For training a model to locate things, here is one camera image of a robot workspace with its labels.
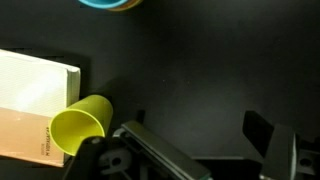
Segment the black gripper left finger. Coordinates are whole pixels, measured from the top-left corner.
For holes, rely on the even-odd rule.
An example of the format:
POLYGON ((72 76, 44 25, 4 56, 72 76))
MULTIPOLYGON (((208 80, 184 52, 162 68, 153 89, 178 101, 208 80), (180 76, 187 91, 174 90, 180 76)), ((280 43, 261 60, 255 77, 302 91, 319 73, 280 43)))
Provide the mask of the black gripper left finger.
POLYGON ((153 134, 137 121, 121 125, 127 142, 136 152, 145 153, 158 166, 164 168, 176 180, 209 180, 208 168, 191 159, 176 147, 153 134))

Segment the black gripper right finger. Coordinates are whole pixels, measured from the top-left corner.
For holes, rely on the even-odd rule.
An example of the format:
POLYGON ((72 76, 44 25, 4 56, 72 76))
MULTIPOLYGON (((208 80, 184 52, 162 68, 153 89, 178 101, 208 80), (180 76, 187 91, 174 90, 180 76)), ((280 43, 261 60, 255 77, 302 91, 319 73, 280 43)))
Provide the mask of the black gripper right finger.
POLYGON ((246 111, 242 132, 263 157, 260 180, 294 180, 296 133, 280 124, 272 125, 255 111, 246 111))

